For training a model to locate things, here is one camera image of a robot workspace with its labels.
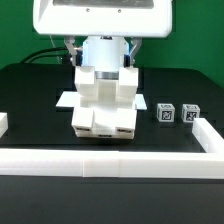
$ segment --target green wall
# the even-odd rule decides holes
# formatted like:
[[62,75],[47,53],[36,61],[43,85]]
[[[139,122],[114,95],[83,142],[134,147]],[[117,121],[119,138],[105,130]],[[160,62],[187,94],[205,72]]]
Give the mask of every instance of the green wall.
[[[52,46],[33,30],[32,5],[32,0],[0,0],[0,68]],[[196,69],[224,88],[224,1],[173,0],[173,8],[172,33],[144,39],[137,66]],[[56,45],[62,44],[56,38]]]

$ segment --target black cable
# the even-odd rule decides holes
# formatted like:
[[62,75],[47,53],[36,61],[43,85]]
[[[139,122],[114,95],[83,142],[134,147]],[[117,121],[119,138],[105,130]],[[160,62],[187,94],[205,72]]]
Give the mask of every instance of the black cable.
[[50,58],[50,57],[63,57],[64,56],[64,54],[47,54],[47,55],[40,55],[40,56],[37,56],[37,57],[35,57],[35,58],[33,58],[31,61],[29,61],[29,64],[31,64],[32,62],[34,62],[34,61],[36,61],[36,60],[38,60],[38,59],[40,59],[40,58]]
[[40,50],[37,51],[33,54],[30,54],[29,56],[27,56],[26,58],[24,58],[20,63],[24,64],[26,63],[28,60],[30,60],[31,58],[39,55],[39,54],[44,54],[44,53],[49,53],[49,52],[55,52],[55,51],[64,51],[64,50],[68,50],[66,47],[56,47],[56,48],[49,48],[49,49],[44,49],[44,50]]

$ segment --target black table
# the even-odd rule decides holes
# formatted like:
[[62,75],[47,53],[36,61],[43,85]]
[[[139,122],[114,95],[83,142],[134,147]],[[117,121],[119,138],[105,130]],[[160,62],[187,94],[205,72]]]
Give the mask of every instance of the black table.
[[[74,90],[72,68],[13,64],[0,71],[0,112],[9,130],[0,147],[203,153],[180,118],[183,103],[198,104],[223,136],[224,91],[188,69],[140,70],[138,93],[149,110],[137,115],[134,140],[76,138],[72,110],[56,109]],[[172,103],[174,123],[159,123],[156,104]],[[0,177],[0,223],[223,223],[224,181]]]

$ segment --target white bezel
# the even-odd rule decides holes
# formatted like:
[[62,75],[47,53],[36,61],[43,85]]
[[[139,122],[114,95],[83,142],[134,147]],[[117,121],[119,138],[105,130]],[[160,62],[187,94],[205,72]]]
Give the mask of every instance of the white bezel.
[[172,28],[172,0],[154,0],[151,9],[54,6],[34,0],[34,28],[40,34],[166,37]]

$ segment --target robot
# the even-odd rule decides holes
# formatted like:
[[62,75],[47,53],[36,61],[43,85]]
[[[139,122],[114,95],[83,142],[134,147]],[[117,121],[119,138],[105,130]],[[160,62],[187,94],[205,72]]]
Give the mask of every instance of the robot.
[[[76,135],[133,139],[138,87],[134,58],[143,37],[170,33],[172,0],[34,0],[33,21],[40,34],[65,36],[79,94],[71,122]],[[79,66],[76,36],[88,36]]]

